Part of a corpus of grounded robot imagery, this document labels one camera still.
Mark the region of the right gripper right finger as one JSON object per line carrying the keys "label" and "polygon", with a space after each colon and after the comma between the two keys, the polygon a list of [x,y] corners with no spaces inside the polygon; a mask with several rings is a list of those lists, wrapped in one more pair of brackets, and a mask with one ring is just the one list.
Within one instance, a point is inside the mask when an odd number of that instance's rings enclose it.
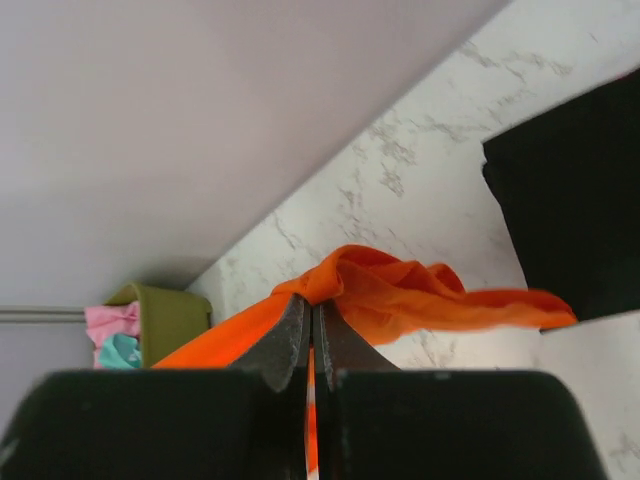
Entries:
{"label": "right gripper right finger", "polygon": [[602,479],[573,394],[535,370],[401,370],[312,313],[323,479]]}

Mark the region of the orange t shirt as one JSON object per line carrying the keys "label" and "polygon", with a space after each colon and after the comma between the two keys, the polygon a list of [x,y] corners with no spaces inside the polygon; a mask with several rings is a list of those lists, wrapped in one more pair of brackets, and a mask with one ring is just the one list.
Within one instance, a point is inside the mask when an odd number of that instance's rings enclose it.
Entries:
{"label": "orange t shirt", "polygon": [[302,297],[311,308],[305,453],[307,472],[318,469],[315,356],[312,313],[327,302],[376,351],[418,329],[468,331],[509,325],[552,329],[573,325],[571,308],[537,290],[466,291],[446,265],[403,262],[378,250],[343,246],[317,267],[277,286],[272,294],[206,331],[157,363],[155,369],[229,366],[261,340],[287,303]]}

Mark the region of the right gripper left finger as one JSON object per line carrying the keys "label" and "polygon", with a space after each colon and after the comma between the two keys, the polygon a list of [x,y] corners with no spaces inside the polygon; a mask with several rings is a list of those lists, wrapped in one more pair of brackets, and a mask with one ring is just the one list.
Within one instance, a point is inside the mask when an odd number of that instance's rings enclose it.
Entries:
{"label": "right gripper left finger", "polygon": [[218,369],[42,378],[1,441],[5,479],[303,479],[310,305],[292,297]]}

